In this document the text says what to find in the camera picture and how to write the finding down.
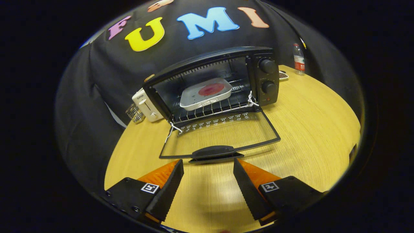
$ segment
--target black cloth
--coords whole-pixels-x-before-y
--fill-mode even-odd
[[[76,53],[62,77],[55,102],[58,145],[69,169],[89,192],[103,191],[106,167],[123,132],[108,107],[128,125],[130,119],[125,110],[146,77],[212,50],[268,46],[274,48],[280,65],[294,67],[293,44],[298,43],[305,53],[306,73],[341,95],[359,117],[360,90],[354,84],[356,76],[345,58],[314,29],[276,7],[259,0],[202,3],[179,0],[147,12],[153,3],[144,3],[106,25],[100,36]],[[188,40],[187,28],[176,19],[187,13],[205,17],[211,7],[225,7],[228,16],[240,28],[224,32],[215,29],[213,33],[205,32],[200,38]],[[247,15],[237,7],[255,9],[270,27],[253,27]],[[131,18],[123,31],[108,40],[108,29],[128,15]],[[145,51],[133,51],[125,36],[142,27],[142,38],[151,38],[153,32],[145,24],[157,17],[163,17],[165,35],[162,40]],[[305,41],[307,49],[299,37]]]

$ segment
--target white baking tray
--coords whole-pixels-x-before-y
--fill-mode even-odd
[[[203,96],[199,94],[199,91],[212,84],[223,84],[224,88],[217,93]],[[180,99],[180,107],[184,108],[187,111],[192,111],[203,106],[225,100],[231,95],[232,86],[223,78],[213,78],[202,83],[198,83],[191,87],[186,88]]]

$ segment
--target screw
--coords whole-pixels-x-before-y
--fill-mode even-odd
[[[138,207],[136,207],[136,206],[133,206],[132,207],[132,210],[135,211],[135,212],[139,212],[140,211],[140,209]]]

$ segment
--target oven control knob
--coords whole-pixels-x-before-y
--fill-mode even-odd
[[[271,61],[269,59],[260,61],[259,68],[267,74],[273,74],[274,72],[277,71],[276,63],[274,63],[274,61]]]
[[[264,93],[276,92],[276,85],[272,81],[266,81],[262,84],[262,90]]]
[[[150,115],[149,115],[149,118],[151,119],[151,120],[156,120],[157,119],[157,113],[155,113],[155,112],[152,112]]]

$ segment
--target wooden table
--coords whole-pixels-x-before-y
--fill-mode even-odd
[[[348,167],[349,153],[360,138],[359,121],[351,107],[321,82],[296,75],[287,66],[279,69],[289,79],[280,82],[278,101],[262,108],[281,141],[243,151],[243,160],[279,177],[296,176],[324,192]],[[105,190],[125,177],[137,179],[174,161],[158,158],[169,129],[165,120],[130,122],[109,161]],[[233,162],[183,161],[184,176],[164,225],[197,233],[260,228],[234,178]]]

